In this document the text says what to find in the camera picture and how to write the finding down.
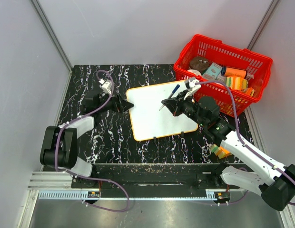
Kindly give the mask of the white blue whiteboard marker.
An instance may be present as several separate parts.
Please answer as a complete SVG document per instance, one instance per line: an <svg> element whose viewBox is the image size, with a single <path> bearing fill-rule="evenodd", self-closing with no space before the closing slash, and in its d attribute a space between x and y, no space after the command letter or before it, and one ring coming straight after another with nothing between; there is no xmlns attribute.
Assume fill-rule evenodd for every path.
<svg viewBox="0 0 295 228"><path fill-rule="evenodd" d="M180 88L180 85L179 85L179 84L176 85L175 88L173 89L173 91L171 92L171 94L169 95L168 99L170 99L170 98L174 95L174 93L175 93L179 88ZM162 110L164 107L165 107L165 105L163 104L163 105L160 107L159 111Z"/></svg>

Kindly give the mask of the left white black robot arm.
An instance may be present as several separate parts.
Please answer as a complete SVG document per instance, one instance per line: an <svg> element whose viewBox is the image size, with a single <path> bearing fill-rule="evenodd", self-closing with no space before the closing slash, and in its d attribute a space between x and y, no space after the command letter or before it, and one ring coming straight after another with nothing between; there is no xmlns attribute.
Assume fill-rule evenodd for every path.
<svg viewBox="0 0 295 228"><path fill-rule="evenodd" d="M78 156L78 138L96 126L102 113L108 110L124 113L133 107L133 103L120 95L102 96L95 92L87 94L81 104L80 116L75 121L46 128L40 163L82 176L84 185L88 188L95 187L98 176L93 173L93 165Z"/></svg>

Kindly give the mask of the yellow framed whiteboard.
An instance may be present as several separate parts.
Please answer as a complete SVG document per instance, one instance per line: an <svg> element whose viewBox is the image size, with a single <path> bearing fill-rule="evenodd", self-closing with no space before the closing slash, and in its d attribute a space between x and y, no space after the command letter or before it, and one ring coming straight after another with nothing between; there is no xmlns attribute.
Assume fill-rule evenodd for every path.
<svg viewBox="0 0 295 228"><path fill-rule="evenodd" d="M198 124L185 115L175 117L167 108L160 109L161 101L169 97L176 85L180 85L174 94L176 96L186 89L183 80L127 90L127 101L134 104L129 114L136 141L190 133L198 129Z"/></svg>

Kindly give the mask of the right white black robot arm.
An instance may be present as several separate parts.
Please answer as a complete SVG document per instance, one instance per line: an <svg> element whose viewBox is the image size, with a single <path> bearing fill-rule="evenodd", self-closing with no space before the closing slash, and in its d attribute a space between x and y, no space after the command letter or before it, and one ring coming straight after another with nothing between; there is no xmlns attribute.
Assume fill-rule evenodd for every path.
<svg viewBox="0 0 295 228"><path fill-rule="evenodd" d="M161 103L174 116L184 114L193 120L214 144L231 152L251 169L246 172L224 165L212 175L212 184L217 188L241 187L261 196L271 208L283 211L295 196L295 165L285 166L245 140L239 130L220 117L214 98L204 96L195 101L186 94L183 91Z"/></svg>

